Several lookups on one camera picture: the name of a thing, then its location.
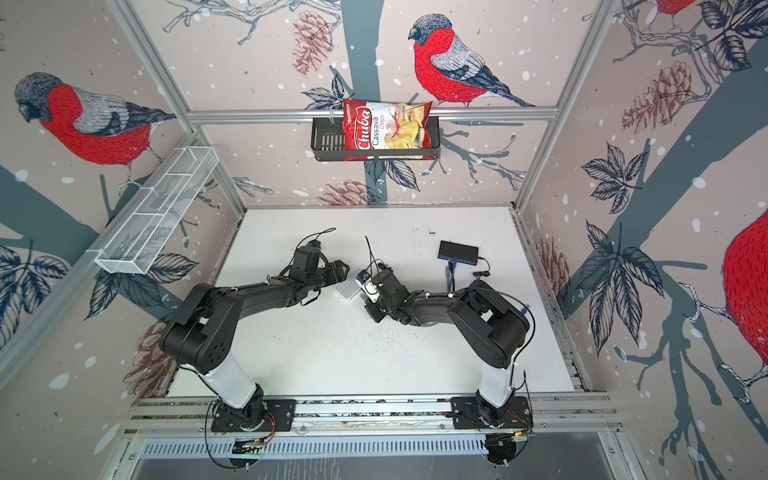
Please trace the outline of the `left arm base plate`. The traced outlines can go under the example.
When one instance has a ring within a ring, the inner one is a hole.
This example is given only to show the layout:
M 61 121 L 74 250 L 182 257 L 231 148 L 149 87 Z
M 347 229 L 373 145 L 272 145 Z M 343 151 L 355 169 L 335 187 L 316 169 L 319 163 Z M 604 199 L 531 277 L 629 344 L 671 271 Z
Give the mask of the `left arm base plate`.
M 210 429 L 214 433 L 288 432 L 296 406 L 293 399 L 261 399 L 234 409 L 217 400 L 210 414 Z

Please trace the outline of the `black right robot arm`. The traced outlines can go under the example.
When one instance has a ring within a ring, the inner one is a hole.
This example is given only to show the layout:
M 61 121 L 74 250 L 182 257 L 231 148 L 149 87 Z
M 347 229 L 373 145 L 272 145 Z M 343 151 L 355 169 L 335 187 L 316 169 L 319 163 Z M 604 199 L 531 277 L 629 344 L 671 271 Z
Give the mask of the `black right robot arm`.
M 525 308 L 514 307 L 501 292 L 479 279 L 453 293 L 409 291 L 390 268 L 374 274 L 361 272 L 356 282 L 365 309 L 376 323 L 388 317 L 405 326 L 456 327 L 484 362 L 476 392 L 477 413 L 469 421 L 491 428 L 509 423 L 516 355 L 526 345 L 532 327 Z

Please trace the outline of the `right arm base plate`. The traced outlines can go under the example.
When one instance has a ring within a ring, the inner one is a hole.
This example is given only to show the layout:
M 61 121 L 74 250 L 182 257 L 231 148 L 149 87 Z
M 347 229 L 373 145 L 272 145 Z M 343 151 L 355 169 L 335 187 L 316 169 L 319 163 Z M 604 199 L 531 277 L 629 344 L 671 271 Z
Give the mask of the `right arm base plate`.
M 534 424 L 529 401 L 522 396 L 510 396 L 501 407 L 479 395 L 452 397 L 447 417 L 456 430 L 530 430 Z

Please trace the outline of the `white small switch box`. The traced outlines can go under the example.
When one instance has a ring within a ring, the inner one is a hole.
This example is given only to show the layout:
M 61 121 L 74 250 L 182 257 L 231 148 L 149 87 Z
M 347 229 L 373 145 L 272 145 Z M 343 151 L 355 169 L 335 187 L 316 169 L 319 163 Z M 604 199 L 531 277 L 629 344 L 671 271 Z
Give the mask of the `white small switch box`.
M 347 279 L 334 287 L 337 295 L 345 301 L 353 300 L 360 291 L 360 285 L 355 279 Z

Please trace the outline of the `black network switch box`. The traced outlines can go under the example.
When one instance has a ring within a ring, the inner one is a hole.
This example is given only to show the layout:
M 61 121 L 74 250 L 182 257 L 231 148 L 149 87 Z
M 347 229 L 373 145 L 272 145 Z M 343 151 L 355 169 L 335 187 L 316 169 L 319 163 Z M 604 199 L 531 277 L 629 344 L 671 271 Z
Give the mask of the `black network switch box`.
M 450 241 L 441 241 L 437 257 L 448 262 L 475 266 L 479 259 L 479 248 Z

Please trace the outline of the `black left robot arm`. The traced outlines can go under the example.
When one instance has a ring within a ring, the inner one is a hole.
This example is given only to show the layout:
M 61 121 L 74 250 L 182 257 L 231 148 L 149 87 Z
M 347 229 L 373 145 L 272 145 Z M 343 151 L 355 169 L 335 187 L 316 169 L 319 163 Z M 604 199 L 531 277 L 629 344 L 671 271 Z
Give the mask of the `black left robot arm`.
M 240 320 L 264 311 L 309 304 L 307 296 L 344 282 L 350 267 L 330 261 L 320 242 L 294 251 L 277 276 L 238 287 L 196 285 L 166 326 L 160 349 L 180 366 L 197 373 L 240 428 L 254 429 L 267 418 L 263 389 L 251 380 L 231 353 Z

